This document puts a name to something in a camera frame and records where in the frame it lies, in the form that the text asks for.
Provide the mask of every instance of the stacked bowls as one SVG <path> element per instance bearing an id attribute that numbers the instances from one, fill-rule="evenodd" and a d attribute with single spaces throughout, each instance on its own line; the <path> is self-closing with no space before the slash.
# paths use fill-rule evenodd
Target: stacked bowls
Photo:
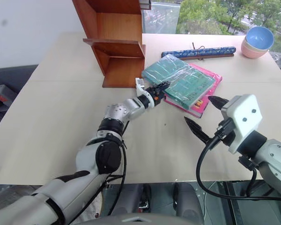
<path id="1" fill-rule="evenodd" d="M 245 36 L 241 50 L 244 56 L 255 59 L 264 55 L 274 44 L 274 35 L 266 27 L 253 27 Z"/>

